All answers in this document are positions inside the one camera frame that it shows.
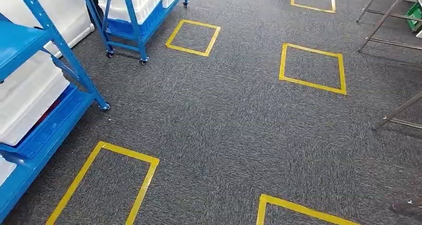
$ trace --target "blue plastic crate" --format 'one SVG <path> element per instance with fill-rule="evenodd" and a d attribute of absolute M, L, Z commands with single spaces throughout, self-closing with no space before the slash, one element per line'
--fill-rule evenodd
<path fill-rule="evenodd" d="M 158 20 L 165 13 L 163 8 L 163 0 L 155 6 L 151 14 L 146 18 L 143 24 L 139 25 L 139 33 L 141 37 L 144 37 L 148 34 L 150 28 L 152 28 Z M 119 20 L 119 19 L 107 19 L 108 30 L 111 34 L 130 34 L 134 35 L 133 26 L 131 22 Z"/>

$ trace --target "metal tripod leg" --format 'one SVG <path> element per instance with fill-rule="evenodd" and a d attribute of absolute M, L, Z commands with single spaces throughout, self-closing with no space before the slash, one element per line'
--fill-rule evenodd
<path fill-rule="evenodd" d="M 362 9 L 362 12 L 360 16 L 356 19 L 356 22 L 359 22 L 359 20 L 362 18 L 362 16 L 366 13 L 366 10 L 368 10 L 369 6 L 371 5 L 373 0 L 369 0 L 369 2 L 365 5 L 365 7 Z"/>
<path fill-rule="evenodd" d="M 406 209 L 416 208 L 422 206 L 422 198 L 411 199 L 403 203 L 396 203 L 392 205 L 394 211 L 400 212 Z"/>
<path fill-rule="evenodd" d="M 363 47 L 369 42 L 371 37 L 378 31 L 378 29 L 381 27 L 381 25 L 384 23 L 384 21 L 390 16 L 390 14 L 393 12 L 393 9 L 396 7 L 397 4 L 399 4 L 402 0 L 396 0 L 393 5 L 391 5 L 390 9 L 385 13 L 385 15 L 381 18 L 381 20 L 378 21 L 378 23 L 375 25 L 374 30 L 365 38 L 363 43 L 357 48 L 357 50 L 360 52 Z"/>
<path fill-rule="evenodd" d="M 398 114 L 402 113 L 404 110 L 406 110 L 407 108 L 409 108 L 411 105 L 413 105 L 416 102 L 418 102 L 420 99 L 422 99 L 422 92 L 419 92 L 418 94 L 414 95 L 410 100 L 408 100 L 403 105 L 401 105 L 399 108 L 397 108 L 396 110 L 394 110 L 393 112 L 391 112 L 390 114 L 388 114 L 388 116 L 384 117 L 381 122 L 379 122 L 378 124 L 376 124 L 374 126 L 375 129 L 378 129 L 381 126 L 383 126 L 385 123 L 391 121 L 392 119 L 395 119 L 394 117 L 396 117 Z"/>

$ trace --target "metal rod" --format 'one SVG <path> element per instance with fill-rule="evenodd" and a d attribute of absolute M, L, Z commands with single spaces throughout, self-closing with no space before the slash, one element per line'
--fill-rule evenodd
<path fill-rule="evenodd" d="M 359 22 L 359 20 L 362 18 L 362 16 L 365 14 L 366 10 L 369 8 L 369 6 L 371 5 L 373 0 L 369 0 L 369 2 L 365 5 L 365 7 L 362 9 L 361 14 L 359 15 L 359 17 L 356 19 L 356 22 Z"/>
<path fill-rule="evenodd" d="M 107 3 L 105 4 L 105 11 L 103 16 L 103 32 L 104 33 L 107 29 L 107 18 L 108 18 L 108 11 L 110 10 L 110 4 L 111 0 L 107 0 Z"/>
<path fill-rule="evenodd" d="M 413 123 L 413 122 L 405 121 L 405 120 L 402 120 L 402 119 L 392 118 L 390 122 L 396 123 L 396 124 L 407 125 L 407 126 L 410 126 L 410 127 L 413 127 L 413 128 L 422 129 L 422 124 Z"/>
<path fill-rule="evenodd" d="M 383 11 L 377 11 L 377 10 L 373 10 L 373 9 L 367 9 L 366 11 L 371 12 L 371 13 L 380 14 L 380 15 L 385 15 L 385 12 L 383 12 Z M 409 17 L 409 16 L 406 16 L 406 15 L 401 15 L 401 14 L 396 14 L 396 13 L 392 13 L 392 14 L 390 14 L 390 16 L 422 22 L 422 19 L 420 19 L 420 18 Z"/>
<path fill-rule="evenodd" d="M 377 38 L 370 38 L 369 41 L 379 42 L 379 43 L 384 43 L 384 44 L 389 44 L 389 45 L 399 46 L 399 47 L 406 47 L 406 48 L 411 48 L 411 49 L 416 49 L 416 50 L 422 50 L 422 47 L 419 47 L 419 46 L 414 46 L 414 45 L 400 43 L 400 42 L 392 42 L 392 41 L 387 41 L 387 40 L 382 40 L 382 39 L 377 39 Z"/>
<path fill-rule="evenodd" d="M 391 5 L 390 9 L 385 13 L 385 15 L 381 18 L 381 20 L 378 21 L 378 23 L 375 25 L 374 30 L 365 38 L 363 43 L 357 48 L 357 50 L 360 52 L 363 47 L 369 42 L 369 39 L 378 31 L 378 29 L 381 27 L 381 25 L 384 23 L 384 21 L 390 16 L 390 14 L 393 12 L 393 9 L 396 7 L 397 4 L 399 4 L 402 0 L 396 0 L 393 5 Z"/>
<path fill-rule="evenodd" d="M 404 110 L 409 108 L 411 105 L 418 102 L 420 99 L 422 99 L 422 92 L 417 93 L 412 98 L 410 98 L 408 101 L 406 101 L 403 105 L 401 105 L 399 108 L 397 108 L 396 110 L 394 110 L 390 114 L 388 114 L 386 117 L 384 117 L 381 122 L 374 125 L 375 129 L 378 129 L 381 126 L 383 126 L 385 123 L 391 121 L 394 117 L 396 117 L 398 114 L 402 113 Z"/>

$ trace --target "yellow tape square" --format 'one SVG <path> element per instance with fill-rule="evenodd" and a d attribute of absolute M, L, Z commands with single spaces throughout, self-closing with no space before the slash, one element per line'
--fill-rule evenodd
<path fill-rule="evenodd" d="M 194 24 L 194 25 L 199 25 L 199 26 L 204 26 L 204 27 L 209 27 L 209 28 L 215 29 L 214 35 L 212 36 L 211 41 L 208 44 L 208 47 L 205 50 L 205 52 L 196 51 L 196 50 L 192 50 L 192 49 L 189 49 L 189 48 L 179 47 L 179 46 L 175 46 L 175 45 L 171 44 L 173 42 L 174 38 L 176 37 L 177 33 L 179 32 L 180 28 L 183 26 L 183 23 L 190 23 L 190 24 Z M 204 56 L 204 57 L 208 57 L 210 55 L 212 47 L 214 46 L 215 40 L 217 39 L 218 34 L 220 33 L 220 30 L 221 30 L 221 27 L 219 27 L 219 26 L 214 26 L 214 25 L 207 24 L 207 23 L 195 22 L 195 21 L 183 19 L 179 22 L 179 24 L 174 29 L 173 33 L 170 35 L 170 38 L 166 42 L 166 46 L 168 48 L 173 48 L 173 49 L 176 49 L 176 50 L 179 50 L 179 51 L 189 52 L 189 53 L 201 55 L 201 56 Z"/>
<path fill-rule="evenodd" d="M 305 50 L 305 51 L 308 51 L 308 52 L 319 53 L 319 54 L 322 54 L 322 55 L 336 57 L 337 60 L 338 60 L 338 72 L 339 72 L 339 77 L 340 77 L 340 89 L 334 88 L 334 87 L 327 87 L 327 86 L 323 86 L 323 85 L 320 85 L 320 84 L 315 84 L 315 83 L 302 81 L 302 80 L 298 80 L 298 79 L 294 79 L 294 78 L 284 76 L 284 71 L 285 71 L 285 68 L 286 68 L 286 56 L 287 56 L 287 48 L 288 47 L 294 47 L 294 48 Z M 279 80 L 298 83 L 298 84 L 305 85 L 305 86 L 308 86 L 308 87 L 314 87 L 314 88 L 318 88 L 318 89 L 322 89 L 322 90 L 346 95 L 346 76 L 344 75 L 343 55 L 341 53 L 325 52 L 325 51 L 320 51 L 320 50 L 316 50 L 316 49 L 312 49 L 312 48 L 302 47 L 302 46 L 299 46 L 299 45 L 294 45 L 294 44 L 291 44 L 291 43 L 283 43 L 283 47 L 282 47 L 282 50 L 281 50 L 281 64 L 280 64 Z"/>
<path fill-rule="evenodd" d="M 312 10 L 317 10 L 317 11 L 322 11 L 322 12 L 332 12 L 332 13 L 335 12 L 335 0 L 331 0 L 331 10 L 321 9 L 321 8 L 316 8 L 316 7 L 311 7 L 311 6 L 301 5 L 301 4 L 296 4 L 295 0 L 290 0 L 290 5 L 296 6 L 296 7 L 303 7 L 303 8 L 307 8 L 307 9 L 312 9 Z"/>
<path fill-rule="evenodd" d="M 256 218 L 256 225 L 264 225 L 265 222 L 265 210 L 267 208 L 267 204 L 274 204 L 277 206 L 284 207 L 286 209 L 305 214 L 320 220 L 324 220 L 329 223 L 337 224 L 337 225 L 359 225 L 357 223 L 351 222 L 346 219 L 342 219 L 339 217 L 336 217 L 334 215 L 321 213 L 312 209 L 309 209 L 305 206 L 295 204 L 283 199 L 271 197 L 266 194 L 261 194 L 261 197 L 259 198 L 259 205 L 258 205 L 258 216 Z"/>
<path fill-rule="evenodd" d="M 89 155 L 88 159 L 85 161 L 85 164 L 82 166 L 81 170 L 79 171 L 79 173 L 77 174 L 77 176 L 73 180 L 72 184 L 69 186 L 68 190 L 66 191 L 63 198 L 60 200 L 56 209 L 54 209 L 53 213 L 48 218 L 48 220 L 46 222 L 47 225 L 53 225 L 55 223 L 55 221 L 57 220 L 57 218 L 60 216 L 61 212 L 63 211 L 63 209 L 65 208 L 65 206 L 69 202 L 73 193 L 76 191 L 78 185 L 80 184 L 80 182 L 84 178 L 85 174 L 87 173 L 88 169 L 90 168 L 91 164 L 93 163 L 93 161 L 95 160 L 95 158 L 97 157 L 97 155 L 98 155 L 98 153 L 100 152 L 101 149 L 108 149 L 108 150 L 113 151 L 115 153 L 123 154 L 123 155 L 129 156 L 129 157 L 150 163 L 148 172 L 145 175 L 144 182 L 142 183 L 141 188 L 138 192 L 138 195 L 136 196 L 135 202 L 133 203 L 133 206 L 130 209 L 129 216 L 127 216 L 125 224 L 130 225 L 130 224 L 134 223 L 136 215 L 138 214 L 138 211 L 141 208 L 142 200 L 145 197 L 146 190 L 148 189 L 148 186 L 151 183 L 152 177 L 154 176 L 154 173 L 155 173 L 155 169 L 157 168 L 157 165 L 160 162 L 160 160 L 157 159 L 157 158 L 151 157 L 149 155 L 146 155 L 146 154 L 141 154 L 141 153 L 138 153 L 138 152 L 135 152 L 135 151 L 132 151 L 132 150 L 128 150 L 128 149 L 125 149 L 125 148 L 122 148 L 122 147 L 119 147 L 119 146 L 116 146 L 116 145 L 112 145 L 112 144 L 100 141 L 95 146 L 95 148 L 93 149 L 93 151 Z"/>

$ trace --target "blue shelving unit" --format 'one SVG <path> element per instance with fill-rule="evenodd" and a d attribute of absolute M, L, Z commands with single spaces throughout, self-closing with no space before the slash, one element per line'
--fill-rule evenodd
<path fill-rule="evenodd" d="M 119 23 L 117 22 L 117 20 L 108 19 L 108 10 L 110 8 L 111 0 L 107 0 L 103 17 L 100 17 L 100 13 L 97 11 L 96 4 L 93 0 L 85 1 L 87 2 L 88 9 L 94 19 L 94 23 L 101 35 L 101 38 L 103 39 L 104 45 L 107 50 L 107 56 L 110 58 L 113 57 L 113 46 L 123 47 L 130 50 L 138 51 L 140 54 L 140 63 L 142 65 L 145 65 L 149 59 L 146 53 L 145 44 L 148 42 L 149 38 L 151 38 L 151 36 L 155 33 L 158 27 L 162 24 L 167 15 L 173 10 L 179 0 L 175 0 L 168 8 L 163 8 L 160 2 L 142 25 L 139 25 L 138 20 L 136 19 L 132 0 L 125 0 L 130 17 L 130 23 L 125 26 L 127 27 L 128 25 L 130 25 L 133 28 L 131 32 L 117 31 L 113 30 L 112 27 L 109 27 L 109 25 L 112 26 L 113 24 Z M 185 0 L 183 2 L 183 5 L 187 7 L 188 0 Z M 135 41 L 137 43 L 137 47 L 128 44 L 123 44 L 120 42 L 114 42 L 110 40 L 110 36 Z"/>
<path fill-rule="evenodd" d="M 56 101 L 45 119 L 28 132 L 21 142 L 11 147 L 0 143 L 4 158 L 17 167 L 0 186 L 0 223 L 45 166 L 88 107 L 96 101 L 101 109 L 109 105 L 60 35 L 38 0 L 23 0 L 43 29 L 13 24 L 0 15 L 0 83 L 37 51 L 53 41 L 69 62 L 69 67 L 51 55 L 53 62 L 80 82 L 87 92 L 70 84 Z"/>

